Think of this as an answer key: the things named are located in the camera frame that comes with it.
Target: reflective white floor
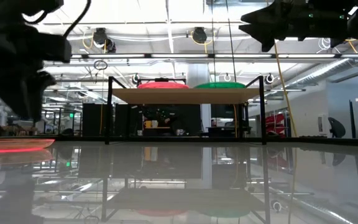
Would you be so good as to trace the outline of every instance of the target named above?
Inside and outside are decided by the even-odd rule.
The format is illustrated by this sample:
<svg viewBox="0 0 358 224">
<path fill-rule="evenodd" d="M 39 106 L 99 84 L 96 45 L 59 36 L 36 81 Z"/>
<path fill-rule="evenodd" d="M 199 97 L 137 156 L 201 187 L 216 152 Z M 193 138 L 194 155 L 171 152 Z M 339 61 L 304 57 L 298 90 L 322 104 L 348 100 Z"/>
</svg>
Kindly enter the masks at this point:
<svg viewBox="0 0 358 224">
<path fill-rule="evenodd" d="M 358 223 L 358 147 L 56 142 L 0 153 L 0 223 Z"/>
</svg>

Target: ductwork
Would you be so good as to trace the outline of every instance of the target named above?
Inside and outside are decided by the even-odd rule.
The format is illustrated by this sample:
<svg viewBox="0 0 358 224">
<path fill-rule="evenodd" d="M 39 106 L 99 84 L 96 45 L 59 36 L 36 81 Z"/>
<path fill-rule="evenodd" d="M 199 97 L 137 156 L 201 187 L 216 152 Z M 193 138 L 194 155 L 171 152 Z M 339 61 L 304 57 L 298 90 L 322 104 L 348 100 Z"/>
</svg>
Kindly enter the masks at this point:
<svg viewBox="0 0 358 224">
<path fill-rule="evenodd" d="M 354 52 L 353 50 L 349 50 L 346 53 L 353 54 Z M 295 85 L 318 83 L 319 81 L 324 80 L 327 77 L 336 75 L 355 66 L 358 66 L 358 61 L 351 58 L 344 58 L 331 63 L 320 64 L 306 72 L 301 73 L 294 79 L 287 82 L 288 84 L 286 85 L 286 87 L 290 88 Z"/>
</svg>

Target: glossy floor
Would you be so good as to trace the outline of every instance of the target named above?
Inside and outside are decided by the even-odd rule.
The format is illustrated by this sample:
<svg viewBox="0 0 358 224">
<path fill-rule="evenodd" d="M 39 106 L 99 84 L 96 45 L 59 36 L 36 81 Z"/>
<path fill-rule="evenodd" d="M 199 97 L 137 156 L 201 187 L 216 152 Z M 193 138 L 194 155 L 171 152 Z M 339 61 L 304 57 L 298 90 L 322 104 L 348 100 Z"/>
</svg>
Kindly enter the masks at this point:
<svg viewBox="0 0 358 224">
<path fill-rule="evenodd" d="M 333 151 L 358 147 L 56 142 L 0 153 L 0 223 L 287 223 L 297 162 L 291 223 L 356 224 L 358 156 Z"/>
</svg>

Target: wall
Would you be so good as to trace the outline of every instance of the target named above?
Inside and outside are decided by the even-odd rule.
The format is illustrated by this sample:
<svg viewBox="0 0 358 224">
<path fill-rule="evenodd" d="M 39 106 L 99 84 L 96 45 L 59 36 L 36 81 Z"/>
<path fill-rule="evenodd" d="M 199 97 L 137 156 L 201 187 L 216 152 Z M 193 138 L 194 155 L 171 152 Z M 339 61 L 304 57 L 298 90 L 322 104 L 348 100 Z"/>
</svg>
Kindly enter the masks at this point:
<svg viewBox="0 0 358 224">
<path fill-rule="evenodd" d="M 354 109 L 358 110 L 355 104 L 356 98 L 358 98 L 358 77 L 341 83 L 328 83 L 327 97 L 329 110 L 328 115 L 337 119 L 345 127 L 346 134 L 343 138 L 351 138 L 352 133 L 349 100 L 353 102 Z"/>
<path fill-rule="evenodd" d="M 318 116 L 328 114 L 328 101 L 326 96 L 326 83 L 321 82 L 316 86 L 308 86 L 305 92 L 289 93 L 291 110 L 295 121 L 298 136 L 317 136 Z M 266 112 L 287 107 L 287 102 L 268 101 Z M 249 111 L 250 116 L 260 114 L 259 107 L 255 106 Z"/>
</svg>

